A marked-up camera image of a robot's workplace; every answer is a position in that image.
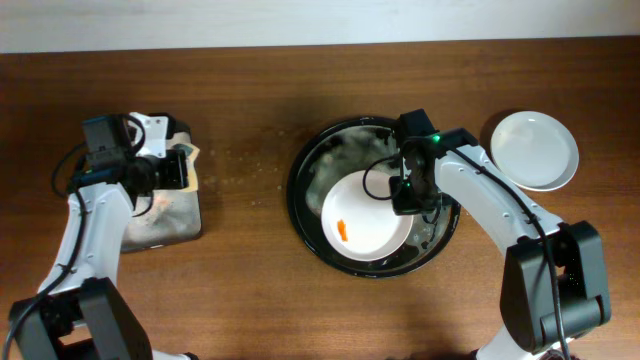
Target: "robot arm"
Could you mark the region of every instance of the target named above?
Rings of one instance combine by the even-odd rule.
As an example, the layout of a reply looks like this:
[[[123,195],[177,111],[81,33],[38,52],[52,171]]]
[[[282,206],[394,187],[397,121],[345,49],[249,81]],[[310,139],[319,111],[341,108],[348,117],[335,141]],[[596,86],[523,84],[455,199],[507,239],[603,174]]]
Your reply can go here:
[[[389,181],[391,193],[398,194],[393,198],[396,214],[428,213],[450,196],[505,256],[500,300],[505,326],[478,351],[477,359],[534,360],[557,347],[560,327],[546,251],[565,268],[557,277],[565,336],[581,336],[610,319],[601,239],[591,225],[567,225],[545,211],[493,165],[471,134],[464,129],[438,132],[424,110],[402,115],[394,135],[409,172],[408,179]]]
[[[134,145],[131,122],[138,128]],[[11,310],[12,326],[22,325],[16,331],[22,355],[26,360],[197,359],[192,354],[152,350],[144,329],[115,287],[122,239],[137,197],[154,189],[188,187],[184,150],[165,146],[175,120],[131,113],[87,120],[83,127],[89,170],[78,171],[72,179],[80,198],[77,193],[69,196],[69,219],[56,261],[38,295],[15,303]],[[77,246],[77,257],[70,264]],[[67,264],[71,269],[64,276]],[[45,294],[43,290],[56,281],[59,283]],[[37,310],[23,322],[18,320],[36,299]],[[88,326],[92,339],[70,345],[58,341],[78,326]]]

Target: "white plate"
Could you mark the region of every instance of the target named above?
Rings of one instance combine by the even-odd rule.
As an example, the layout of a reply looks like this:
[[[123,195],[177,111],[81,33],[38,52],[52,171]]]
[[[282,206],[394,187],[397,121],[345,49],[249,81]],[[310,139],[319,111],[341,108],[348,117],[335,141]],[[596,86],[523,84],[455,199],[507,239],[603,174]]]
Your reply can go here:
[[[397,216],[391,200],[374,200],[362,188],[364,171],[347,175],[327,194],[322,205],[322,230],[337,252],[353,260],[373,261],[396,251],[411,231],[412,216]],[[377,196],[389,195],[389,175],[372,170],[367,189]],[[342,240],[338,222],[346,227]]]
[[[575,139],[558,120],[535,111],[507,116],[491,136],[496,166],[518,186],[551,191],[564,186],[578,169]]]

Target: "wooden table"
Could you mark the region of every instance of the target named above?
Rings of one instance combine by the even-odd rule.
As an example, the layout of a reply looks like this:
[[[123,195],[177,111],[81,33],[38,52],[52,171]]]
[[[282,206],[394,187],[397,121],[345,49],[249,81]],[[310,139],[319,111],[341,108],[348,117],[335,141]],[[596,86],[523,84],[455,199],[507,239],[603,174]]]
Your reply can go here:
[[[120,292],[154,347],[203,360],[476,349],[501,325],[503,261],[464,209],[434,261],[377,281],[309,252],[280,187],[303,144],[348,116],[425,108],[440,129],[463,126],[486,144],[500,114],[532,109],[571,130],[581,162],[564,188],[529,195],[604,239],[613,319],[571,348],[638,358],[638,37],[3,55],[0,85],[2,316],[55,258],[67,210],[49,175],[82,141],[80,122],[165,111],[202,149],[204,235],[120,260]]]

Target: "black bowl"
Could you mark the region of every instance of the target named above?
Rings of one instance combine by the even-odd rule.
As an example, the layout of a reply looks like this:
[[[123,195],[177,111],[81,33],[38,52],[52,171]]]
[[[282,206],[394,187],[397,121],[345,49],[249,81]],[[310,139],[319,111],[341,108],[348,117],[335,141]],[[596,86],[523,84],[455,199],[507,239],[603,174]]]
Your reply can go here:
[[[385,278],[413,271],[442,251],[458,224],[460,204],[455,201],[442,206],[435,224],[415,215],[405,243],[375,261],[346,258],[327,241],[320,221],[324,197],[342,177],[397,153],[391,131],[394,123],[387,118],[360,117],[331,126],[305,145],[289,173],[287,206],[291,223],[314,254],[351,275]],[[387,166],[390,175],[399,174],[399,162]]]

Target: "orange food piece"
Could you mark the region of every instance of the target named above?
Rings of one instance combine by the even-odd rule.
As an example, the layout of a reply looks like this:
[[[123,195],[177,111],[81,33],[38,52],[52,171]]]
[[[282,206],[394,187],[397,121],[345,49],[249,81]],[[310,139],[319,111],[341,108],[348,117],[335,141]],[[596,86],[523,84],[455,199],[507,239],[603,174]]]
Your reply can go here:
[[[347,239],[347,225],[345,225],[344,221],[342,221],[342,220],[338,221],[338,232],[340,233],[340,236],[342,237],[342,241],[344,241],[344,242],[349,241],[349,239]]]

